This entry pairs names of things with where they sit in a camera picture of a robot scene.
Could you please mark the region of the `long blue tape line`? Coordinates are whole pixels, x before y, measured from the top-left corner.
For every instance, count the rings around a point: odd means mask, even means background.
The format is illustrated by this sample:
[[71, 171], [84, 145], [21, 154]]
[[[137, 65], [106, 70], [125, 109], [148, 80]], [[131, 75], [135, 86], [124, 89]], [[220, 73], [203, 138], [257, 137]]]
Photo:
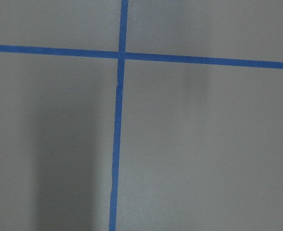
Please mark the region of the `long blue tape line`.
[[121, 143], [123, 86], [124, 86], [124, 76], [125, 76], [128, 6], [129, 6], [129, 2], [127, 0], [121, 1], [118, 60], [117, 60], [117, 86], [116, 86], [115, 118], [114, 118], [114, 140], [113, 140], [112, 172], [111, 172], [112, 173], [112, 188], [111, 188], [111, 194], [110, 194], [110, 211], [109, 211], [109, 227], [108, 227], [110, 231], [116, 230], [117, 194], [118, 194], [118, 177], [119, 177], [119, 160], [120, 160], [120, 143]]

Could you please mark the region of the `cross blue tape line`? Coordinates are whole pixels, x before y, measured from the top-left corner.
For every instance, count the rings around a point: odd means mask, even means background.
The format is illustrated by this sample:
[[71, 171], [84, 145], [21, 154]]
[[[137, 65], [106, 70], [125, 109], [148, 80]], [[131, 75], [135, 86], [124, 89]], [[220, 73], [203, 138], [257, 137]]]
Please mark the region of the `cross blue tape line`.
[[148, 54], [148, 53], [133, 53], [133, 52], [120, 54], [116, 51], [95, 51], [95, 50], [47, 48], [47, 47], [32, 47], [32, 46], [11, 46], [11, 45], [0, 45], [0, 52], [108, 58], [108, 59], [122, 58], [125, 60], [138, 60], [138, 61], [156, 61], [156, 62], [171, 62], [171, 63], [210, 64], [210, 65], [283, 69], [283, 62], [179, 56], [179, 55], [165, 55], [165, 54]]

